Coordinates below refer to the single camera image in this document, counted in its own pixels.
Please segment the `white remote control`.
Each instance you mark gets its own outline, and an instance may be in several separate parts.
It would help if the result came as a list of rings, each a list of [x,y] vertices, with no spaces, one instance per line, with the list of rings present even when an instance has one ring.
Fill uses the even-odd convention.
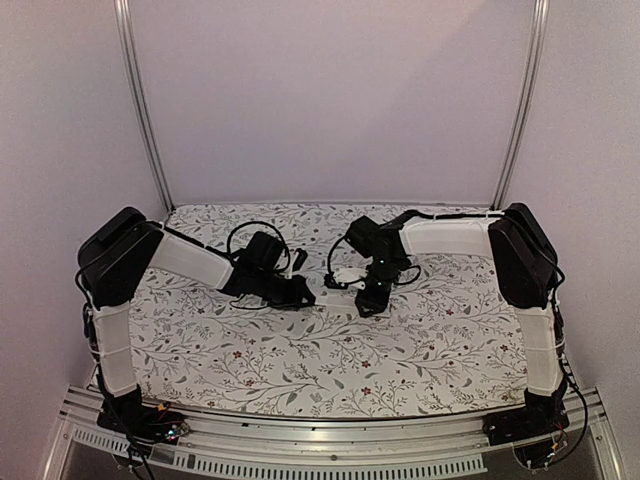
[[[341,290],[323,290],[316,296],[315,305],[329,311],[357,314],[355,297]]]

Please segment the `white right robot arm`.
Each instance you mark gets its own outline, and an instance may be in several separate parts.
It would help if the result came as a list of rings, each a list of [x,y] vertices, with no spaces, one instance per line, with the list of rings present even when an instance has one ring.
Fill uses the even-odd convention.
[[[363,216],[351,223],[345,240],[370,262],[355,297],[363,317],[387,309],[393,286],[416,255],[470,255],[492,261],[500,294],[521,327],[526,391],[539,397],[518,412],[517,427],[524,435],[537,436],[554,422],[556,409],[547,398],[565,387],[557,304],[564,276],[553,246],[526,205],[442,216],[408,210],[382,224]]]

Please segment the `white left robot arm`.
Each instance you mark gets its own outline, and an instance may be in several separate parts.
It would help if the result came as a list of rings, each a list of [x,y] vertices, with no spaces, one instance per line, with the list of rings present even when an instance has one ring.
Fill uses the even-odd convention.
[[[128,434],[148,426],[139,395],[131,343],[134,304],[157,274],[230,299],[253,297],[277,310],[301,310],[316,297],[297,270],[294,255],[277,228],[252,221],[248,243],[240,248],[227,237],[222,246],[202,242],[125,207],[92,234],[77,253],[75,284],[84,299],[84,335],[97,364],[98,387],[111,419]]]

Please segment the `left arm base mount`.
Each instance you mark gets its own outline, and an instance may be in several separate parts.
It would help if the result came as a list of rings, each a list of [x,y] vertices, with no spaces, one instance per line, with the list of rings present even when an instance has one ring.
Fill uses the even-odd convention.
[[[116,397],[104,385],[98,375],[98,388],[103,396],[102,410],[97,425],[103,429],[124,434],[135,444],[172,444],[190,432],[186,417],[171,408],[170,402],[146,406],[141,389]]]

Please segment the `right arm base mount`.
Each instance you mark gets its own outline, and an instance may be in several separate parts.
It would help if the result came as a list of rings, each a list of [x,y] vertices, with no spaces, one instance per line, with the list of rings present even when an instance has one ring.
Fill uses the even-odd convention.
[[[483,418],[483,433],[491,446],[503,445],[534,437],[562,433],[569,426],[569,418],[563,403],[563,391],[551,396],[540,396],[525,391],[525,406],[513,410],[487,414]],[[518,462],[528,469],[549,465],[555,457],[557,442],[529,443],[514,451]]]

